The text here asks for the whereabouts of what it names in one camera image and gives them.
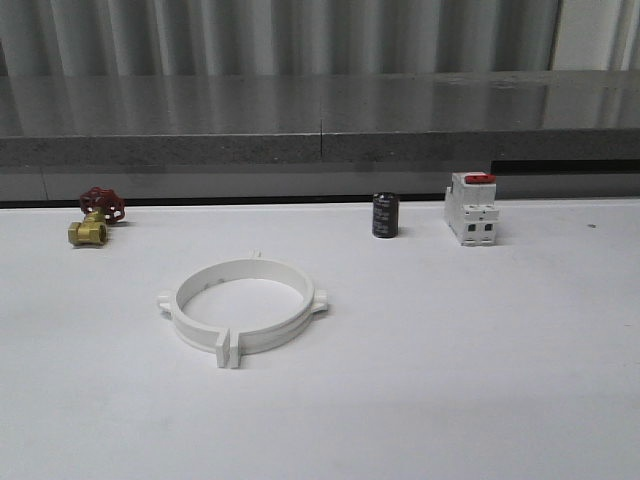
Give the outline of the black cylindrical capacitor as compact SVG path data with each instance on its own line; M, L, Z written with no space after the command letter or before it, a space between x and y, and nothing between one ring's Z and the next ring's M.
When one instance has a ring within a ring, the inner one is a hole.
M372 234L377 238L394 238L398 235L399 197L392 192L373 195Z

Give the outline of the white circuit breaker red switch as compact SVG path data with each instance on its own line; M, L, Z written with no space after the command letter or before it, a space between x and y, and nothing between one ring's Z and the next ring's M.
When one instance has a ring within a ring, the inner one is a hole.
M496 176L456 172L445 192L445 220L463 246L495 244L499 210L495 207Z

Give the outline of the white half pipe clamp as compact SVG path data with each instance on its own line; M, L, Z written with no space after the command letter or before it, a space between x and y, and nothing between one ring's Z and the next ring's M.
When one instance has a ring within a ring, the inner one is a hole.
M271 280L285 284L301 294L301 304L283 319L260 329L229 331L229 353L227 368L238 368L243 355L264 352L288 343L301 334L309 325L315 313L329 307L328 294L317 289L311 278L295 266L277 260L253 258L234 260L233 274L239 279Z
M240 332L227 326L207 325L185 313L185 305L197 294L218 284L247 278L257 278L260 256L229 260L200 270L187 278L176 291L164 291L158 296L158 307L167 312L177 335L198 350L214 353L219 368L237 368L240 357L264 350L253 331Z

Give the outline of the brass valve red handwheel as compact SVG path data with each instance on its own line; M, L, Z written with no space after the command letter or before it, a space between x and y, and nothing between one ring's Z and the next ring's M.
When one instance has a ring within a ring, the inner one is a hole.
M93 187L79 197L85 214L82 222L72 222L67 230L68 240L74 245L104 245L107 226L125 217L125 202L112 189Z

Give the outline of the grey stone counter ledge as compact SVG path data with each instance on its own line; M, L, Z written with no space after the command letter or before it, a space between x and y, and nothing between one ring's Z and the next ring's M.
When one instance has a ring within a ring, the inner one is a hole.
M131 204L639 192L635 72L20 76L1 81L1 199Z

